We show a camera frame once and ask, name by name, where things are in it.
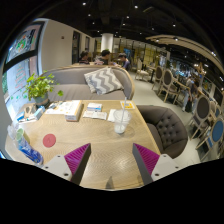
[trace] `cushion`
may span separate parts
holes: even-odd
[[[105,68],[99,69],[99,70],[97,70],[97,71],[89,72],[89,73],[84,74],[85,79],[86,79],[86,82],[87,82],[87,84],[88,84],[88,86],[89,86],[89,88],[90,88],[91,93],[95,93],[95,92],[96,92],[96,89],[95,89],[95,87],[92,85],[92,83],[91,83],[91,81],[90,81],[90,79],[89,79],[89,76],[91,76],[91,75],[93,75],[93,74],[96,74],[97,72],[107,70],[107,68],[108,68],[108,67],[105,67]]]
[[[109,94],[97,95],[89,91],[88,85],[81,84],[65,84],[54,85],[54,91],[48,92],[50,101],[66,101],[66,100],[124,100],[123,90],[117,90]],[[62,90],[63,96],[58,96],[57,92]]]
[[[159,132],[157,131],[157,128],[153,124],[149,124],[149,123],[147,123],[147,126],[148,126],[150,132],[152,133],[152,136],[159,148],[159,151],[161,153],[163,153],[163,143],[161,141],[161,137],[159,135]]]
[[[113,73],[112,68],[99,71],[89,76],[91,84],[95,87],[98,95],[113,92],[115,90],[124,89],[119,80]]]

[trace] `gray sofa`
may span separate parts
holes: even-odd
[[[185,149],[188,141],[186,128],[180,118],[169,108],[137,106],[148,125],[161,154],[176,158]]]
[[[85,80],[84,74],[102,69],[105,66],[99,65],[73,65],[64,68],[53,69],[45,72],[43,75],[47,76],[53,74],[54,79],[60,83],[55,85],[53,92],[48,93],[50,101],[65,101],[65,100],[124,100],[125,96],[131,100],[134,95],[134,82],[132,81],[129,73],[115,66],[113,72],[120,83],[123,85],[124,90],[116,90],[104,95],[97,95],[91,93],[89,86]],[[64,95],[62,97],[57,95],[57,92],[62,90]]]

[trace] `zigzag pillow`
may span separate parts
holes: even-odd
[[[112,68],[99,71],[89,77],[91,84],[95,87],[98,95],[113,92],[118,89],[124,89],[119,80],[113,73]]]
[[[87,82],[87,84],[88,84],[88,86],[89,86],[89,88],[90,88],[91,93],[95,93],[95,92],[96,92],[96,89],[95,89],[95,87],[92,85],[92,83],[91,83],[89,77],[90,77],[91,75],[93,75],[93,74],[96,74],[96,73],[100,72],[100,71],[104,71],[104,70],[106,71],[107,69],[108,69],[108,67],[105,67],[105,68],[99,69],[99,70],[97,70],[97,71],[89,72],[89,73],[84,74],[85,79],[86,79],[86,82]]]

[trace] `dining chair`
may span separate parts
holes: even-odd
[[[216,105],[215,116],[218,117],[222,113],[221,111],[221,107],[219,105]]]
[[[140,59],[138,59],[137,61],[137,73],[136,73],[136,76],[135,76],[135,79],[137,76],[142,76],[142,80],[143,80],[143,76],[150,76],[150,74],[144,70],[142,70],[142,62]]]
[[[196,149],[198,149],[204,143],[206,143],[208,146],[208,151],[202,157],[201,161],[203,161],[204,158],[208,155],[208,153],[219,143],[219,141],[222,140],[223,132],[224,132],[224,122],[221,116],[219,116],[216,119],[211,131],[208,131],[206,136],[199,142],[199,144],[196,147]]]
[[[177,99],[177,97],[179,95],[179,91],[177,92],[176,87],[174,85],[172,85],[173,84],[173,75],[172,75],[172,73],[171,73],[171,71],[169,69],[166,69],[164,71],[164,75],[162,76],[162,81],[163,81],[163,84],[162,84],[162,86],[160,88],[158,96],[164,90],[166,92],[166,96],[165,96],[165,99],[164,99],[164,103],[165,103],[168,94],[176,95],[176,97],[175,97],[175,99],[173,101],[173,104],[175,104],[176,99]]]
[[[155,73],[156,73],[156,77],[155,77],[155,81],[154,81],[154,84],[152,86],[152,89],[154,88],[156,82],[159,83],[159,87],[160,87],[160,84],[161,84],[161,81],[162,81],[162,76],[163,76],[163,69],[161,68],[161,66],[156,67]]]
[[[211,110],[211,104],[209,99],[206,96],[201,95],[198,98],[195,112],[192,115],[190,121],[188,122],[188,124],[194,123],[195,126],[197,127],[196,131],[194,132],[190,140],[192,140],[192,138],[196,135],[196,133],[199,130],[202,131],[199,137],[207,131],[209,125],[206,122],[206,120],[210,115],[210,110]]]

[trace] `gray upholstered chair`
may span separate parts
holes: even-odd
[[[161,154],[176,158],[188,141],[186,128],[180,118],[169,108],[137,106],[151,131]]]

